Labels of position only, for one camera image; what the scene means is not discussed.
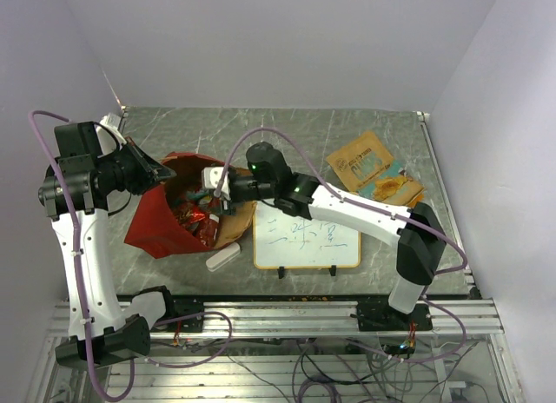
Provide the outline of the red paper bag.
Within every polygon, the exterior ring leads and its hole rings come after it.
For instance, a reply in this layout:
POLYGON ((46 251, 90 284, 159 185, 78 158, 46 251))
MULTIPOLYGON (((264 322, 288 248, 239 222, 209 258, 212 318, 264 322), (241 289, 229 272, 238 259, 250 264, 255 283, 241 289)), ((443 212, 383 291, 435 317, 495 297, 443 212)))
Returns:
POLYGON ((202 171, 221 166, 213 157, 171 152, 162 164, 175 177, 141 197, 124 242, 155 259, 221 249, 238 241, 251 226, 256 203, 248 201, 225 215, 217 200, 202 189, 202 171))

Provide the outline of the tan teal chips bag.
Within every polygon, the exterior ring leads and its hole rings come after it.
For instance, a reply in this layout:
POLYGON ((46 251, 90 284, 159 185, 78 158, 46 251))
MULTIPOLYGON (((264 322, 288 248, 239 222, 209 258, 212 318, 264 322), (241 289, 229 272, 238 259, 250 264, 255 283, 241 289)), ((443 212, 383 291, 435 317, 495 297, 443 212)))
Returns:
POLYGON ((406 206, 400 198, 405 168, 397 162, 378 136, 365 131, 353 141, 331 153, 327 163, 347 191, 375 202, 406 206))

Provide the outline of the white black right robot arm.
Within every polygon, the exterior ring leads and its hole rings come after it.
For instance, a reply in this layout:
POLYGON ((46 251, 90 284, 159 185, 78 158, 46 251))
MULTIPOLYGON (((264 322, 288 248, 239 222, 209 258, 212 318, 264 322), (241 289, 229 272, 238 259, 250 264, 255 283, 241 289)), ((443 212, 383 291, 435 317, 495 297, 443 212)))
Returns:
POLYGON ((394 246, 397 278, 375 320, 395 330, 413 320, 417 302, 431 285, 447 245, 429 205, 387 205, 334 188, 315 176, 292 171, 282 152, 267 142, 251 146, 246 159, 248 175, 226 167, 202 172, 203 187, 222 200, 224 211, 238 203, 270 200, 285 215, 330 221, 394 246))

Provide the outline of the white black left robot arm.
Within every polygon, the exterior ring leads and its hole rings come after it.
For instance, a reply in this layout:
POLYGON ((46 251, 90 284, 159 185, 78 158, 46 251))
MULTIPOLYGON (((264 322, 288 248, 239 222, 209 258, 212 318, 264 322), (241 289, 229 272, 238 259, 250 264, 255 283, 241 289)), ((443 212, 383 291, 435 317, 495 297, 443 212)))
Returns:
POLYGON ((49 155, 38 199, 63 254, 69 293, 68 339, 56 361, 80 370, 106 367, 149 354, 150 330, 167 331, 177 310, 165 286, 136 294, 121 308, 108 251, 108 197, 115 191, 143 195, 175 177, 129 137, 109 132, 115 147, 104 153, 98 122, 62 117, 54 129, 58 156, 49 155))

